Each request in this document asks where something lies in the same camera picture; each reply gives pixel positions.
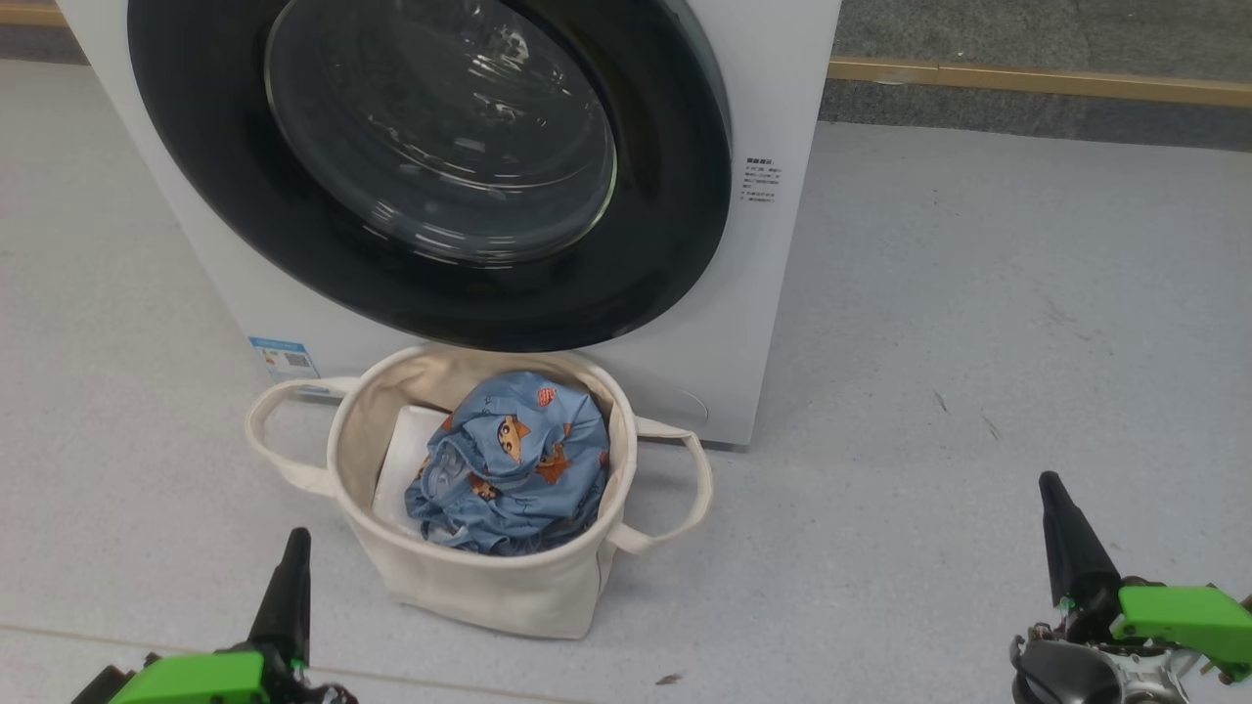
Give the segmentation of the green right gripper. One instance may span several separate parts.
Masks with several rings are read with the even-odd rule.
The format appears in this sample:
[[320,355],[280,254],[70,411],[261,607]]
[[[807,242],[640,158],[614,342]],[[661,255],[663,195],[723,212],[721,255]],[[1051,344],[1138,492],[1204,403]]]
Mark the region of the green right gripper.
[[1052,604],[1060,623],[1014,639],[1015,703],[1186,703],[1193,668],[1249,681],[1249,600],[1218,588],[1123,582],[1060,476],[1039,476]]

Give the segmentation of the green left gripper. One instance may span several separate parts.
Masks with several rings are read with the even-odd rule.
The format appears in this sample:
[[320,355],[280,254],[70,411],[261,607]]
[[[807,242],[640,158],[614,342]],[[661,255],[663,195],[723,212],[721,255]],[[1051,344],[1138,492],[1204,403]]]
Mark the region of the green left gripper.
[[310,534],[290,530],[245,644],[250,649],[162,658],[143,668],[104,668],[74,703],[353,703],[341,684],[314,685],[310,663]]

